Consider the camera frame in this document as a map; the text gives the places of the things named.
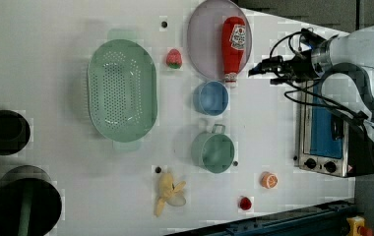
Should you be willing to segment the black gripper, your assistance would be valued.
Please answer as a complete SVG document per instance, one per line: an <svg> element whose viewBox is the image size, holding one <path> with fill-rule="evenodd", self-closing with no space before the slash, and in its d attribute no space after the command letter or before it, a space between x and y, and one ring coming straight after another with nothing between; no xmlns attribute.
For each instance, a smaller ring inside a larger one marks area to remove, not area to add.
<svg viewBox="0 0 374 236"><path fill-rule="evenodd" d="M281 72L283 64L283 72L291 76L297 83L304 83L318 78L313 69L311 62L311 50L305 50L301 53L303 58L294 56L291 60L284 61L281 56L274 56L262 60L254 68L248 71L248 76L263 75L274 73L278 75ZM290 77L278 77L270 79L270 85L277 86L290 81Z"/></svg>

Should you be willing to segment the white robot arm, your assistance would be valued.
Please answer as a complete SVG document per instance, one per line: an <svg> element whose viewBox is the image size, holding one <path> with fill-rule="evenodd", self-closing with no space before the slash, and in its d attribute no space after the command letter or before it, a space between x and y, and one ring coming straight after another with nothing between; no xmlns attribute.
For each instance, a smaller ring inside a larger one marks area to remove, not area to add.
<svg viewBox="0 0 374 236"><path fill-rule="evenodd" d="M294 49L289 60L271 54L248 74L274 74L274 85L316 81L319 88L310 95L374 142L374 26L329 39L301 29L283 39L295 36L305 50Z"/></svg>

